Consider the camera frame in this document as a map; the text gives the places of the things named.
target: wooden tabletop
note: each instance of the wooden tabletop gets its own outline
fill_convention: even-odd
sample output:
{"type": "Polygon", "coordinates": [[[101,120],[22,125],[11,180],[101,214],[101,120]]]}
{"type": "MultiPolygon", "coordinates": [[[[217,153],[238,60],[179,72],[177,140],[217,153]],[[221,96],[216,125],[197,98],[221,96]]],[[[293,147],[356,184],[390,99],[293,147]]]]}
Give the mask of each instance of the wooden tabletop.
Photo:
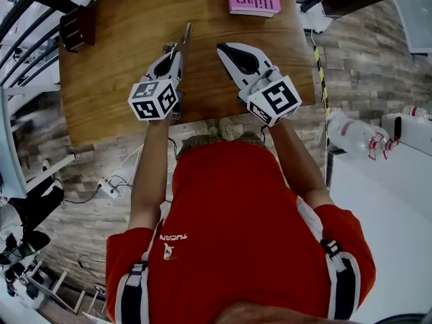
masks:
{"type": "Polygon", "coordinates": [[[96,44],[79,53],[60,47],[63,108],[74,146],[144,131],[128,104],[132,85],[161,56],[167,42],[178,42],[193,23],[185,78],[182,122],[244,113],[216,44],[258,47],[289,75],[304,105],[315,103],[306,39],[294,0],[281,0],[274,18],[232,16],[228,0],[98,0],[96,44]]]}

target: red t-shirt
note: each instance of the red t-shirt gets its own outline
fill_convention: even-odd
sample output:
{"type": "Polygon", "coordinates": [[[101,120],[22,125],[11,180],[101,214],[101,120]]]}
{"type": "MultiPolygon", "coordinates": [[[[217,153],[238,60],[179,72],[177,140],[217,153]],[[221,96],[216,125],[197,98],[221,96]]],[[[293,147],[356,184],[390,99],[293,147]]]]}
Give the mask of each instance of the red t-shirt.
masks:
{"type": "MultiPolygon", "coordinates": [[[[315,212],[323,237],[356,257],[361,303],[375,266],[360,222],[333,205],[315,212]]],[[[152,235],[136,228],[107,241],[107,313],[113,320],[119,280],[139,263],[152,235]]],[[[221,142],[178,161],[171,211],[148,263],[152,324],[208,323],[242,300],[327,316],[325,251],[298,213],[275,157],[258,146],[221,142]]]]}

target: plastic bottle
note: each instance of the plastic bottle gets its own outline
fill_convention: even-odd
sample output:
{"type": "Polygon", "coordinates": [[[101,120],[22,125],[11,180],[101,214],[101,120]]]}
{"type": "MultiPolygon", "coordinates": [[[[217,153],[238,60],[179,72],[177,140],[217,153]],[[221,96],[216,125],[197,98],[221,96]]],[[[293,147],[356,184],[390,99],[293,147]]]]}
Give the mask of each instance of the plastic bottle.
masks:
{"type": "Polygon", "coordinates": [[[427,110],[424,108],[415,107],[412,105],[406,105],[403,108],[402,113],[406,114],[406,115],[411,115],[411,116],[423,117],[426,120],[429,120],[430,122],[432,122],[432,114],[429,114],[427,112],[427,110]]]}
{"type": "Polygon", "coordinates": [[[383,128],[350,119],[342,111],[332,112],[329,121],[330,141],[355,156],[376,160],[383,155],[387,159],[395,144],[383,128]]]}

